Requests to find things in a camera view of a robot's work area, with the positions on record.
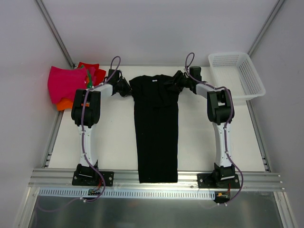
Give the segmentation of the black t shirt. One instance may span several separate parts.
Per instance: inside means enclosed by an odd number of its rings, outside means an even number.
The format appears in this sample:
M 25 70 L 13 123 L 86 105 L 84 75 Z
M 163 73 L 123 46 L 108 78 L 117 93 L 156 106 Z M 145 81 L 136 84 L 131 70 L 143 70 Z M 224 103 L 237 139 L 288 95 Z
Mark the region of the black t shirt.
M 167 75 L 130 80 L 140 183 L 177 183 L 181 90 Z

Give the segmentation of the white plastic basket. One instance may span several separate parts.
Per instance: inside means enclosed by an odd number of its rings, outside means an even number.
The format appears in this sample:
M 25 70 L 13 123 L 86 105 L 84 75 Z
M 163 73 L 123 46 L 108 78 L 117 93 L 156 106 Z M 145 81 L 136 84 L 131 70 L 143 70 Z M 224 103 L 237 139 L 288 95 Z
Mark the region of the white plastic basket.
M 264 96 L 265 87 L 257 70 L 246 53 L 226 52 L 208 56 L 214 86 L 231 91 L 234 105 Z

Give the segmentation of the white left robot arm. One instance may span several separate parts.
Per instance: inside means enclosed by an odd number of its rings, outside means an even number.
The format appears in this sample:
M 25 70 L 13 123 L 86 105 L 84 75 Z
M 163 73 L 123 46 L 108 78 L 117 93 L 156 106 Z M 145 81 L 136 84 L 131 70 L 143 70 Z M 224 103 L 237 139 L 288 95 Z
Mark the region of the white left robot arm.
M 99 181 L 99 173 L 94 171 L 98 166 L 98 158 L 93 133 L 101 116 L 101 98 L 108 98 L 116 93 L 121 97 L 131 94 L 131 87 L 118 69 L 109 69 L 105 81 L 97 86 L 76 90 L 71 117 L 80 136 L 79 165 L 89 168 L 82 177 L 88 185 L 95 185 Z

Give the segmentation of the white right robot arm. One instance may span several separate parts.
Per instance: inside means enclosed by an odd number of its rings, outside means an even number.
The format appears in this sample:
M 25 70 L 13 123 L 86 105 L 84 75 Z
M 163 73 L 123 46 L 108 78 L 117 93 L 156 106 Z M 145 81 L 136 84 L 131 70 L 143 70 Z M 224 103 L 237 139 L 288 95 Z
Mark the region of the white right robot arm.
M 182 91 L 190 89 L 196 95 L 207 100 L 207 116 L 212 123 L 215 142 L 216 160 L 215 170 L 235 172 L 235 164 L 232 161 L 230 149 L 230 124 L 234 117 L 234 106 L 230 90 L 226 87 L 215 87 L 201 78 L 201 67 L 194 66 L 180 70 L 173 76 L 173 88 Z

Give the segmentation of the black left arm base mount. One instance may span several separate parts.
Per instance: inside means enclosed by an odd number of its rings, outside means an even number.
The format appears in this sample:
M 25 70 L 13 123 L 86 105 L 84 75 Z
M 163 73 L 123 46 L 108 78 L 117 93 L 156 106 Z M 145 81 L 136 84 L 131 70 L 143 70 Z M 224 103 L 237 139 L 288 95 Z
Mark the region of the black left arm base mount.
M 114 180 L 113 171 L 100 171 L 99 174 L 91 167 L 78 164 L 74 171 L 73 186 L 103 186 L 112 187 Z

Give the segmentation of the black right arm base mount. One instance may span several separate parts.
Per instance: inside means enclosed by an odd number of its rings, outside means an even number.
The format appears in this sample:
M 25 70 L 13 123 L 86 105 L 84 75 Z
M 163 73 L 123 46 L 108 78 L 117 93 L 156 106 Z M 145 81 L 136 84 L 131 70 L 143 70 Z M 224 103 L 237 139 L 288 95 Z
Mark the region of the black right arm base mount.
M 214 164 L 214 170 L 211 173 L 197 174 L 197 183 L 200 189 L 239 189 L 240 181 L 236 174 L 235 166 L 218 166 Z

